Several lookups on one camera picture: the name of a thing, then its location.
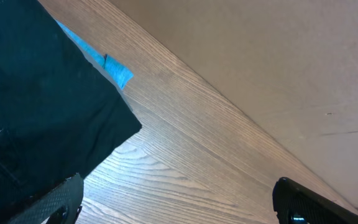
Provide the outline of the black shorts with mesh lining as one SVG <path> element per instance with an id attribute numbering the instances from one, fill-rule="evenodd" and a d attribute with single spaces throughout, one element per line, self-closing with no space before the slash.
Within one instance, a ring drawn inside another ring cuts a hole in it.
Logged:
<path id="1" fill-rule="evenodd" d="M 0 223 L 141 127 L 41 3 L 0 1 Z"/>

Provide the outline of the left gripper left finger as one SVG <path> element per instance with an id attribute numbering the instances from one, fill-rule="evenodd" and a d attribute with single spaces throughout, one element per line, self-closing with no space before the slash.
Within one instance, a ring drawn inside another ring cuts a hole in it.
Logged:
<path id="1" fill-rule="evenodd" d="M 82 211 L 84 181 L 75 174 L 49 192 L 33 196 L 8 219 L 8 224 L 75 224 Z"/>

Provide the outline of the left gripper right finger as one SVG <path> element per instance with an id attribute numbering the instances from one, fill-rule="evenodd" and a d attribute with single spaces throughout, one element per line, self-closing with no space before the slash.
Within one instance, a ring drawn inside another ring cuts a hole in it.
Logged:
<path id="1" fill-rule="evenodd" d="M 288 177 L 276 182 L 272 200 L 279 224 L 358 224 L 358 215 Z"/>

